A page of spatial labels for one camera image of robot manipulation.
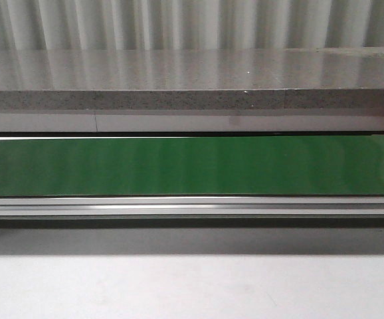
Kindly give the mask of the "grey stone counter slab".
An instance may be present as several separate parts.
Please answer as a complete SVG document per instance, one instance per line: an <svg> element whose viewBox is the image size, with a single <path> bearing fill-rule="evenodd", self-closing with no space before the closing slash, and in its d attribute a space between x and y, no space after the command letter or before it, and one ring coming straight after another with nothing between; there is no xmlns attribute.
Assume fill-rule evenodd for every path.
<svg viewBox="0 0 384 319"><path fill-rule="evenodd" d="M384 134L384 47L0 50L0 134Z"/></svg>

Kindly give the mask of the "aluminium conveyor front rail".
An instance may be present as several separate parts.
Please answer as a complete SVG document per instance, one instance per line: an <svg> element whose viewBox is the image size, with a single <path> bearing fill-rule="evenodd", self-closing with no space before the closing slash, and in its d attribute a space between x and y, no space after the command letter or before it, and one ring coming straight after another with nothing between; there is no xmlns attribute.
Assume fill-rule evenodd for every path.
<svg viewBox="0 0 384 319"><path fill-rule="evenodd" d="M384 228L384 196L2 197L0 228Z"/></svg>

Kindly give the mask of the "green conveyor belt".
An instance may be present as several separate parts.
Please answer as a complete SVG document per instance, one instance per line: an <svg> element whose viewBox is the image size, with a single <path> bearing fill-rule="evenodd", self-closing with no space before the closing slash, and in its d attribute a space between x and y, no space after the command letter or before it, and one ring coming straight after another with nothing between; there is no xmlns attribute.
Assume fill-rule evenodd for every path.
<svg viewBox="0 0 384 319"><path fill-rule="evenodd" d="M0 197L384 195L384 135L0 140Z"/></svg>

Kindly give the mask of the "white pleated curtain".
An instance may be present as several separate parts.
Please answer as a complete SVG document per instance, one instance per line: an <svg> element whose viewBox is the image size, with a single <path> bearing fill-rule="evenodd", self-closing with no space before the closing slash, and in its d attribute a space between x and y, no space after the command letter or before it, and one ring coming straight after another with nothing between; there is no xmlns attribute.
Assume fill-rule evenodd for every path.
<svg viewBox="0 0 384 319"><path fill-rule="evenodd" d="M384 1L0 1L0 49L384 47Z"/></svg>

